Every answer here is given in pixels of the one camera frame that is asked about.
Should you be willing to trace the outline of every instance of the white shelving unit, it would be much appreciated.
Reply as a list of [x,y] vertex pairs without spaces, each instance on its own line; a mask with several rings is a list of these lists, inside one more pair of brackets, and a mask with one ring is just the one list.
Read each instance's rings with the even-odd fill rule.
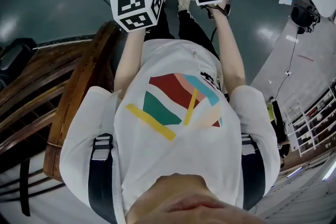
[[300,156],[336,136],[336,98],[331,89],[306,112],[301,109],[291,121],[291,133],[297,140]]

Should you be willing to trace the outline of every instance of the sleeve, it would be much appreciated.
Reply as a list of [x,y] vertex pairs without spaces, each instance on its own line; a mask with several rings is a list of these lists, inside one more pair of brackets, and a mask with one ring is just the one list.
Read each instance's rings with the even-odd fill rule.
[[242,133],[257,143],[265,168],[265,194],[278,177],[280,156],[264,96],[250,86],[239,86],[230,96],[230,105],[240,119]]
[[59,169],[64,183],[89,207],[88,179],[92,144],[101,134],[105,104],[110,98],[115,99],[117,106],[118,92],[112,94],[100,87],[88,90],[72,120],[60,154]]

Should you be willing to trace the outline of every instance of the gray floor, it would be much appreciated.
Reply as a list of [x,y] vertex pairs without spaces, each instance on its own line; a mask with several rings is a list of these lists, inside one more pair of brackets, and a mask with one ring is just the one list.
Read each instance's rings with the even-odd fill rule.
[[[177,37],[177,0],[168,0],[167,17],[171,33]],[[233,0],[230,24],[236,37],[251,83],[271,53],[290,14],[291,7],[278,0]],[[206,12],[191,5],[191,12],[204,31],[211,35],[214,23]],[[110,7],[102,0],[2,0],[0,6],[0,45],[15,38],[31,37],[36,43],[94,34],[100,25],[112,20]]]

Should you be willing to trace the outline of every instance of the buckle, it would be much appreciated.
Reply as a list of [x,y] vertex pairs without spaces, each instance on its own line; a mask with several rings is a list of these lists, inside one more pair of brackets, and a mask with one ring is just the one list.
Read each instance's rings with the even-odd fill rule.
[[113,149],[113,136],[105,133],[97,136],[93,141],[93,153],[91,159],[94,161],[106,161]]

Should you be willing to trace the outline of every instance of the black backpack strap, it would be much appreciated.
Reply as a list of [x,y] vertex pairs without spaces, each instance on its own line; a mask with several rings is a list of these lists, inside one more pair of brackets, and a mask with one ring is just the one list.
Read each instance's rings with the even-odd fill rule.
[[243,154],[241,157],[244,182],[243,208],[250,210],[264,196],[266,188],[265,168],[257,143],[247,134],[242,134],[242,140],[242,147],[252,146],[254,148],[254,152]]
[[97,136],[93,142],[89,172],[90,207],[111,224],[117,224],[112,196],[113,136]]

